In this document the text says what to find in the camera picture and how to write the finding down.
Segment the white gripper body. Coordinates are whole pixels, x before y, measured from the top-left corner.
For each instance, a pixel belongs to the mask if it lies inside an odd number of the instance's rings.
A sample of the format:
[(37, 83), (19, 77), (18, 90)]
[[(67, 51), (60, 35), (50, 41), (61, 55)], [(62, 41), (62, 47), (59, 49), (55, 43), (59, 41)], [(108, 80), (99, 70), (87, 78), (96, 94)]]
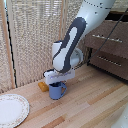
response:
[(71, 69), (66, 73), (58, 73), (56, 70), (52, 69), (50, 71), (44, 72), (45, 83), (52, 84), (60, 81), (67, 81), (75, 77), (75, 70)]

